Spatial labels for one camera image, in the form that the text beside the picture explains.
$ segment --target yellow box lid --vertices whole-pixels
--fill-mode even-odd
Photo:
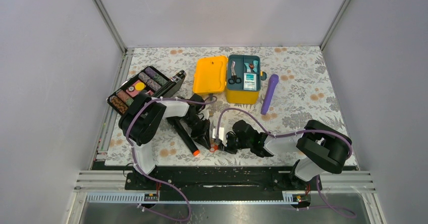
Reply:
[[[226,56],[199,59],[196,63],[193,93],[203,95],[223,92],[227,63]]]

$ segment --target gray wall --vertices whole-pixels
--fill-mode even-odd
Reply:
[[[324,53],[388,223],[425,223],[428,0],[353,0]]]
[[[0,5],[0,223],[60,223],[120,52],[92,0]]]
[[[343,0],[103,0],[128,46],[319,45]]]

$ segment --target scissors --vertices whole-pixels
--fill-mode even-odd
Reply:
[[[230,66],[230,71],[232,72],[232,77],[228,79],[229,84],[240,84],[242,83],[242,79],[236,76],[235,72],[235,61],[232,61],[232,65]]]

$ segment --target metal floor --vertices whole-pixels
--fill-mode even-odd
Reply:
[[[370,223],[363,198],[359,194],[328,194],[328,201],[357,213],[356,219],[347,219],[330,209],[309,211],[290,210],[290,205],[273,204],[192,204],[192,218],[188,223]],[[318,195],[312,195],[311,206],[324,205]],[[185,205],[159,204],[153,209],[179,217],[187,213]],[[135,204],[86,203],[80,223],[144,224],[179,223],[149,212],[141,212]]]

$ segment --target floral mat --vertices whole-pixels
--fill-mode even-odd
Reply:
[[[136,48],[132,57],[128,78],[146,66],[152,65],[167,77],[178,71],[187,73],[186,79],[177,96],[192,96],[193,75],[196,62],[200,58],[231,54],[257,55],[260,57],[261,70],[277,74],[280,81],[275,89],[269,112],[260,114],[268,80],[262,81],[259,99],[254,105],[229,104],[224,93],[216,94],[218,101],[208,106],[214,115],[210,118],[211,129],[217,124],[221,110],[237,107],[253,114],[266,129],[275,132],[288,132],[302,128],[310,119],[318,120],[333,129],[346,134],[339,104],[327,73],[321,50],[317,46],[296,47],[155,47]],[[246,122],[261,131],[250,117],[238,111],[227,111],[221,122],[225,132],[232,129],[238,120]],[[116,119],[105,165],[126,165],[131,162],[131,148],[117,126]],[[157,165],[245,165],[279,166],[293,165],[297,159],[304,158],[302,153],[284,152],[273,157],[260,158],[249,149],[239,150],[236,155],[222,151],[215,153],[198,145],[201,154],[194,157],[174,129],[162,120],[153,138],[153,156]],[[357,165],[355,156],[349,158],[346,165]]]

